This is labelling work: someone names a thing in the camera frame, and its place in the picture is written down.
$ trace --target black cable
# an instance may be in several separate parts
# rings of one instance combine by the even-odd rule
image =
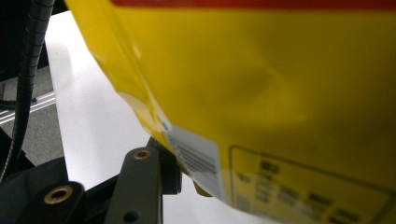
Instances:
[[[54,2],[55,0],[32,0],[31,3],[25,37],[23,39],[11,147],[8,152],[6,164],[1,172],[0,183],[13,172],[21,154],[30,115],[35,71],[37,70],[38,59],[44,44],[44,37],[50,22]]]

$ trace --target white label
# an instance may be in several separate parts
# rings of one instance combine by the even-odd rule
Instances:
[[[168,142],[191,178],[206,192],[223,201],[218,145],[166,119],[163,121],[167,125]]]

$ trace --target bolt hole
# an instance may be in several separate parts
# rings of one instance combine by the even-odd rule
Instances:
[[[51,190],[45,197],[44,203],[56,204],[68,199],[73,194],[73,189],[70,186],[61,186]]]
[[[137,157],[139,158],[145,158],[147,157],[147,155],[148,155],[147,151],[141,151],[137,153]]]
[[[135,157],[136,159],[138,159],[138,160],[143,160],[143,159],[148,158],[149,155],[150,155],[150,154],[149,154],[149,151],[147,151],[147,150],[141,150],[141,151],[136,152],[136,153],[134,154],[134,157]]]
[[[136,211],[128,212],[124,216],[124,221],[126,223],[134,223],[139,219],[139,214]]]
[[[61,189],[61,190],[53,193],[50,197],[53,200],[59,200],[60,198],[64,197],[66,195],[66,193],[67,193],[66,190]]]

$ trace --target red stripe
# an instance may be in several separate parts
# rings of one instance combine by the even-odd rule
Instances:
[[[394,10],[396,0],[111,0],[119,7]]]

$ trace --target metal rail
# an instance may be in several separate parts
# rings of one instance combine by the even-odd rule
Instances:
[[[30,105],[30,113],[39,109],[55,104],[55,92],[49,92],[36,97],[37,101]],[[4,124],[15,119],[14,110],[0,111],[0,124]]]

